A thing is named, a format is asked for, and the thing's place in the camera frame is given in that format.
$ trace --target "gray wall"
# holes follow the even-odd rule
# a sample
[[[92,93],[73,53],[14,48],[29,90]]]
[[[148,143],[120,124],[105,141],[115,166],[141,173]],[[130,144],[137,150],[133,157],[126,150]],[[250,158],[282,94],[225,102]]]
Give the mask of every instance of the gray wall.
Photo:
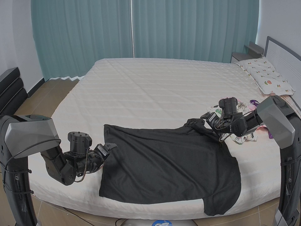
[[[267,36],[301,55],[301,0],[260,0],[257,44]]]
[[[0,74],[19,67],[28,92],[42,78],[32,36],[30,0],[0,0]]]

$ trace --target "blue sticker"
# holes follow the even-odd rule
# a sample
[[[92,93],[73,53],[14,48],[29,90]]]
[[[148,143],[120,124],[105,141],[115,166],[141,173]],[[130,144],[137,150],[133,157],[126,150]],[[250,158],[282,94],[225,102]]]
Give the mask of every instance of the blue sticker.
[[[151,226],[172,226],[172,223],[168,220],[157,220]]]

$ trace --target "black upholstered bed frame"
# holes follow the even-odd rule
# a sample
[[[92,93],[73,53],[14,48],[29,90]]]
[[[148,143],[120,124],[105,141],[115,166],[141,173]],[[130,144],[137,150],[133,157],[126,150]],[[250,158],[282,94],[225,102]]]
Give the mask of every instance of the black upholstered bed frame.
[[[0,115],[13,115],[26,98],[27,93],[17,67],[0,75]]]

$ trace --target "bedside table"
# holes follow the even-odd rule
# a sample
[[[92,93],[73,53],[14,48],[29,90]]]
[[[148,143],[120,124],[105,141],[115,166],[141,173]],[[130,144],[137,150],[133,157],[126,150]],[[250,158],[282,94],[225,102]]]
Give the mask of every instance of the bedside table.
[[[263,48],[257,44],[250,42],[249,45],[244,45],[246,54],[232,52],[231,63],[236,63],[241,60],[252,59],[252,58],[261,58],[263,54]]]

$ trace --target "white headboard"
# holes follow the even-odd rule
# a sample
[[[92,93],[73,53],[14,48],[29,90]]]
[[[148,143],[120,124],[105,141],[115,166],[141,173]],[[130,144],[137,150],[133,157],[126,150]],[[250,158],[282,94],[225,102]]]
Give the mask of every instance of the white headboard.
[[[298,107],[301,107],[301,56],[269,36],[264,56],[296,90],[291,97]]]

